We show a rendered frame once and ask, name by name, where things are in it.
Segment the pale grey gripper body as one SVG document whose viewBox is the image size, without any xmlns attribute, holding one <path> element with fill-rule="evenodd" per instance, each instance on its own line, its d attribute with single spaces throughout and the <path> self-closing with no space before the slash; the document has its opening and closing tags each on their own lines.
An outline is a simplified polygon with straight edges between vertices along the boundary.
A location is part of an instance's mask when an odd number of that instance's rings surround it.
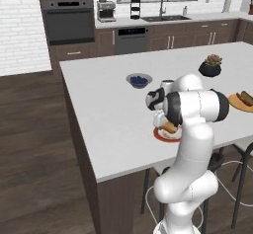
<svg viewBox="0 0 253 234">
<path fill-rule="evenodd" d="M 161 127 L 165 122 L 167 122 L 168 119 L 164 115 L 164 112 L 162 110 L 157 110 L 153 117 L 153 125 L 155 127 Z"/>
</svg>

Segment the red plate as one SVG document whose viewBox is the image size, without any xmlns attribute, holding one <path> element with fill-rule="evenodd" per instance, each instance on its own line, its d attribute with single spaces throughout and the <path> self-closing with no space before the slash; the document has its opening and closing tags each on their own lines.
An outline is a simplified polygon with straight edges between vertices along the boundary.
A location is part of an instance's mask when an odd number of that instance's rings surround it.
<svg viewBox="0 0 253 234">
<path fill-rule="evenodd" d="M 181 140 L 180 136 L 175 136 L 174 134 L 168 133 L 164 129 L 158 129 L 157 127 L 153 129 L 153 135 L 155 138 L 163 142 L 172 143 L 172 142 L 179 142 Z"/>
</svg>

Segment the blue bowl with blueberries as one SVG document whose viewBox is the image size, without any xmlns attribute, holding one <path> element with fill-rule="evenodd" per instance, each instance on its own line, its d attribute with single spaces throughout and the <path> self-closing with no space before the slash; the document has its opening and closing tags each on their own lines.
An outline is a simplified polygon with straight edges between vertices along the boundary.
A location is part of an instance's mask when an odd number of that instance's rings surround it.
<svg viewBox="0 0 253 234">
<path fill-rule="evenodd" d="M 126 77 L 133 88 L 143 89 L 152 82 L 152 77 L 143 73 L 133 73 Z"/>
</svg>

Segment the dark brown sausage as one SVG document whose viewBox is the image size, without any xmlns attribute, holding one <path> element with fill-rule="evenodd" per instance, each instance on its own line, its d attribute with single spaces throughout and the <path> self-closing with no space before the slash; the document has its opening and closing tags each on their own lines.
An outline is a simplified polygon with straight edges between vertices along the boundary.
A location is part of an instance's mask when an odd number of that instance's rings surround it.
<svg viewBox="0 0 253 234">
<path fill-rule="evenodd" d="M 241 92 L 241 98 L 248 106 L 253 106 L 253 97 L 249 95 L 246 91 Z"/>
</svg>

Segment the succulent in black pot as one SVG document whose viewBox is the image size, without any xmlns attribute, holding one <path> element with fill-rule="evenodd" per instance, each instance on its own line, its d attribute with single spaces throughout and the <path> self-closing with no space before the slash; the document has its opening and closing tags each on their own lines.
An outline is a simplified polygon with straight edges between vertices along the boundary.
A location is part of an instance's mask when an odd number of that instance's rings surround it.
<svg viewBox="0 0 253 234">
<path fill-rule="evenodd" d="M 216 54 L 209 55 L 199 67 L 199 71 L 206 77 L 215 77 L 221 72 L 222 58 Z"/>
</svg>

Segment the black dishwasher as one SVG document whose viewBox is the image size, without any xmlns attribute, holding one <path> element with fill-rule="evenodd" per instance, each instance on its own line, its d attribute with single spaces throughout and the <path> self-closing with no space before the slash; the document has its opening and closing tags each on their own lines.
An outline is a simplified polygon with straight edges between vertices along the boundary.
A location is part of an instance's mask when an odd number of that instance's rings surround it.
<svg viewBox="0 0 253 234">
<path fill-rule="evenodd" d="M 147 51 L 148 28 L 121 28 L 116 30 L 116 55 Z"/>
</svg>

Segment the dark wood base cupboards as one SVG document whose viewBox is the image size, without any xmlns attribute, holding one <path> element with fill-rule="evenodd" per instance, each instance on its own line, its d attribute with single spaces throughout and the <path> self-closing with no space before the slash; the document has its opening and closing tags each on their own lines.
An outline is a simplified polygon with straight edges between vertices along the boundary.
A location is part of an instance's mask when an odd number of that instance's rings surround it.
<svg viewBox="0 0 253 234">
<path fill-rule="evenodd" d="M 147 51 L 244 41 L 253 44 L 253 21 L 229 19 L 143 26 L 148 28 Z M 98 56 L 116 55 L 116 30 L 96 30 Z"/>
</svg>

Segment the dark wood kitchen island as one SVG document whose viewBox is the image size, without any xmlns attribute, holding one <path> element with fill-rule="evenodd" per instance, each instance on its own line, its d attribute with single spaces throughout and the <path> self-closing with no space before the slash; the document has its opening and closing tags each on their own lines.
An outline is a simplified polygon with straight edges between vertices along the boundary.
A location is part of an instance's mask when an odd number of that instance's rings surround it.
<svg viewBox="0 0 253 234">
<path fill-rule="evenodd" d="M 174 159 L 177 144 L 153 135 L 145 96 L 164 79 L 198 73 L 204 58 L 223 59 L 218 76 L 203 84 L 226 96 L 253 95 L 253 45 L 232 42 L 181 49 L 63 61 L 60 64 L 72 141 L 96 234 L 132 234 L 136 175 Z M 127 76 L 152 82 L 136 89 Z"/>
</svg>

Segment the dark sink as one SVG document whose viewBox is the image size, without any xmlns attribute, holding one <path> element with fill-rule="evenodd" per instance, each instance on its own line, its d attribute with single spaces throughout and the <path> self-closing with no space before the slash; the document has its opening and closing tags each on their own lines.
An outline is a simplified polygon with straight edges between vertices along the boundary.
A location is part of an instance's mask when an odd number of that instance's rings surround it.
<svg viewBox="0 0 253 234">
<path fill-rule="evenodd" d="M 162 16 L 162 17 L 142 17 L 141 20 L 146 22 L 170 22 L 170 21 L 184 21 L 191 20 L 191 18 L 181 16 L 181 15 L 172 15 L 172 16 Z"/>
</svg>

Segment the dark wood oven cabinet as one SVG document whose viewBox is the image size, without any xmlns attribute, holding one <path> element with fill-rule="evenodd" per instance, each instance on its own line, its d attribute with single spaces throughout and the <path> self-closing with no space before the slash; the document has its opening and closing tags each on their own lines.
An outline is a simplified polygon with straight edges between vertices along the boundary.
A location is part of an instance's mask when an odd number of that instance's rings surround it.
<svg viewBox="0 0 253 234">
<path fill-rule="evenodd" d="M 48 47 L 52 74 L 55 79 L 61 78 L 59 63 L 61 61 L 91 58 L 96 56 L 96 45 L 93 42 L 64 45 L 50 45 Z"/>
</svg>

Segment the grey tap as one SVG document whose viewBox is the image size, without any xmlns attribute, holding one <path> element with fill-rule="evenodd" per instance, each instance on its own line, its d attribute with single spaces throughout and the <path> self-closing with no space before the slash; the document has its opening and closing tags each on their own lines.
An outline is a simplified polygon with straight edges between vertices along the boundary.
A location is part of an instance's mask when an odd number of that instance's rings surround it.
<svg viewBox="0 0 253 234">
<path fill-rule="evenodd" d="M 160 9 L 159 9 L 159 17 L 162 18 L 162 16 L 166 13 L 166 8 L 163 7 L 164 2 L 169 2 L 169 0 L 161 0 L 160 1 Z"/>
</svg>

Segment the silver coffee machine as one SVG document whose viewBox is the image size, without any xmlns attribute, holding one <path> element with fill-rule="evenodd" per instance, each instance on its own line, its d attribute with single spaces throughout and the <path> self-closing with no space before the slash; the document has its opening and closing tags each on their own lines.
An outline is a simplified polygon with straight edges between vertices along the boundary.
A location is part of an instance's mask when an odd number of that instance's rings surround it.
<svg viewBox="0 0 253 234">
<path fill-rule="evenodd" d="M 116 3 L 108 0 L 98 0 L 97 1 L 97 19 L 101 23 L 114 22 L 116 18 L 114 17 L 116 9 Z"/>
</svg>

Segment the black wall oven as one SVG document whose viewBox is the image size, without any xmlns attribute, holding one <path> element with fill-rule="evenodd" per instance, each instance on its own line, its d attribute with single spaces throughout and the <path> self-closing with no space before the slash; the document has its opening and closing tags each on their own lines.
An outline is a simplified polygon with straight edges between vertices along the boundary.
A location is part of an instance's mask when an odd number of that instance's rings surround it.
<svg viewBox="0 0 253 234">
<path fill-rule="evenodd" d="M 50 45 L 95 40 L 92 0 L 45 0 L 42 14 Z"/>
</svg>

